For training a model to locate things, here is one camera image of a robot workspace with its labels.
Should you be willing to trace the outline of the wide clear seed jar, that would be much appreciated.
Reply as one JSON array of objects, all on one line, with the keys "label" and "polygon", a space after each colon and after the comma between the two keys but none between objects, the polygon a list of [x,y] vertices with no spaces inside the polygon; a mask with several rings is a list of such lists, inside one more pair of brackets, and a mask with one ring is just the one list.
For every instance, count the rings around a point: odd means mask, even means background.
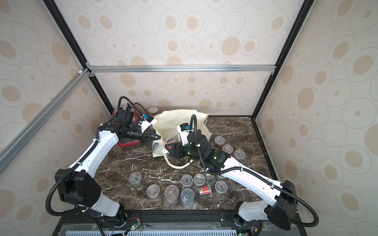
[{"label": "wide clear seed jar", "polygon": [[164,191],[164,196],[169,204],[175,203],[180,196],[179,187],[173,184],[169,185]]}]

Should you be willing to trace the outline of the clear seed jar twelfth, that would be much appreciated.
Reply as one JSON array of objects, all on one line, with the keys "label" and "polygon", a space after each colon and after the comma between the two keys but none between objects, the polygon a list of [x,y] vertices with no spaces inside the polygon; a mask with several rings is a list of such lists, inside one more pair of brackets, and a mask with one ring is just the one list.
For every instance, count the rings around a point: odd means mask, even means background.
[{"label": "clear seed jar twelfth", "polygon": [[237,149],[237,150],[234,151],[233,157],[237,160],[243,160],[243,159],[245,159],[246,154],[243,150]]}]

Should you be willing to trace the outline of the dark lid seed jar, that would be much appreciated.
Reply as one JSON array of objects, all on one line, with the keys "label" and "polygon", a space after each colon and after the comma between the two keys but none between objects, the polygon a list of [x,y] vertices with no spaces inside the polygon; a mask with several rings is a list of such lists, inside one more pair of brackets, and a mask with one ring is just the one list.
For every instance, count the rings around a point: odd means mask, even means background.
[{"label": "dark lid seed jar", "polygon": [[205,177],[206,177],[206,183],[207,184],[209,184],[209,185],[214,185],[215,184],[216,177],[214,175],[206,174]]}]

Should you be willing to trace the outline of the red label jar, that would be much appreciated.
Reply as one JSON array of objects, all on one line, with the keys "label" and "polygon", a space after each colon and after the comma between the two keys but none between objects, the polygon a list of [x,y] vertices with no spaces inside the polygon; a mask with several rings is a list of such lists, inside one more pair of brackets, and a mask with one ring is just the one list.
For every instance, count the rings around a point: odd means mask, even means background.
[{"label": "red label jar", "polygon": [[213,192],[210,185],[203,185],[199,188],[200,198],[212,198]]}]

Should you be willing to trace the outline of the clear seed jar eleventh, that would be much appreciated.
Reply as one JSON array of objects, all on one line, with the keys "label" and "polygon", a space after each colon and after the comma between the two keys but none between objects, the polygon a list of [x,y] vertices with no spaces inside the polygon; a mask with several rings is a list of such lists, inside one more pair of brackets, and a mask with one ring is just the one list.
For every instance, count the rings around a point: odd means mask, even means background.
[{"label": "clear seed jar eleventh", "polygon": [[232,155],[233,151],[234,151],[234,148],[232,145],[230,144],[225,144],[223,145],[222,147],[222,151],[226,152],[227,154],[229,155]]}]

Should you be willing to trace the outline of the cream canvas tote bag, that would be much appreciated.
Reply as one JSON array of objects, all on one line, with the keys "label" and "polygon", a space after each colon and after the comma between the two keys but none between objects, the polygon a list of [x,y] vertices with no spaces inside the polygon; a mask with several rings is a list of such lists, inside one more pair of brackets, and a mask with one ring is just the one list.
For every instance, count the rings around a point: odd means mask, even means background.
[{"label": "cream canvas tote bag", "polygon": [[156,123],[153,124],[155,132],[161,136],[159,140],[152,142],[153,157],[163,156],[168,166],[174,169],[184,169],[188,167],[192,161],[189,161],[183,166],[175,166],[169,162],[168,150],[165,148],[166,140],[174,136],[181,136],[180,125],[190,123],[192,115],[196,115],[197,127],[205,135],[207,140],[210,140],[212,133],[206,127],[206,122],[209,117],[207,113],[202,113],[197,110],[178,109],[171,111],[164,111],[154,116]]}]

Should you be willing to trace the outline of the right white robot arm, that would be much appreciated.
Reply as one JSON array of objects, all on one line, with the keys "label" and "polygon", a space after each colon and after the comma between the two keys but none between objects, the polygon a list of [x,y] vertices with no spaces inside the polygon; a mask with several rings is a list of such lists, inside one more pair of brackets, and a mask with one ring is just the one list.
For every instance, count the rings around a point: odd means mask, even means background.
[{"label": "right white robot arm", "polygon": [[[187,130],[184,134],[185,138],[170,138],[164,145],[165,152],[174,158],[197,160],[207,173],[231,179],[261,198],[259,202],[243,202],[240,205],[238,215],[241,219],[268,220],[283,230],[290,230],[293,224],[308,228],[318,226],[318,214],[297,196],[292,182],[281,183],[253,171],[222,149],[212,147],[200,130]],[[294,219],[299,204],[312,214],[312,222]]]}]

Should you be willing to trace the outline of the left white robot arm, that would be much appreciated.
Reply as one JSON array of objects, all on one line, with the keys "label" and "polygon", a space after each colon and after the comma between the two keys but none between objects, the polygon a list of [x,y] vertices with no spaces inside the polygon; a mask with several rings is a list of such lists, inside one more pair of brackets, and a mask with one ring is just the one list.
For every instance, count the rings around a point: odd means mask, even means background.
[{"label": "left white robot arm", "polygon": [[[68,169],[60,169],[55,174],[56,183],[46,198],[46,211],[52,216],[63,216],[74,211],[89,211],[100,217],[125,219],[124,207],[106,197],[94,180],[97,169],[109,151],[124,138],[152,142],[161,137],[155,132],[146,133],[142,129],[133,130],[119,123],[104,123],[95,133],[95,139],[88,149]],[[61,201],[75,205],[76,208],[57,212],[51,201],[58,192]]]}]

